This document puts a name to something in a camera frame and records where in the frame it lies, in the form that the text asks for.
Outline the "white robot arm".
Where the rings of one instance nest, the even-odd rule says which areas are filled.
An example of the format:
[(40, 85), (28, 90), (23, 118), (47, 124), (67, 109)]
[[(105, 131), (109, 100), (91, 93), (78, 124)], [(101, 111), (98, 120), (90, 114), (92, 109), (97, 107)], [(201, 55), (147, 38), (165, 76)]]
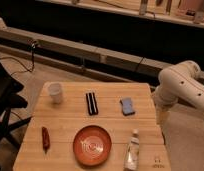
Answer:
[(159, 125), (167, 120), (168, 110), (178, 99), (190, 103), (204, 114), (204, 85), (197, 81), (200, 72), (199, 65), (191, 60), (168, 66), (159, 72), (159, 85), (152, 93)]

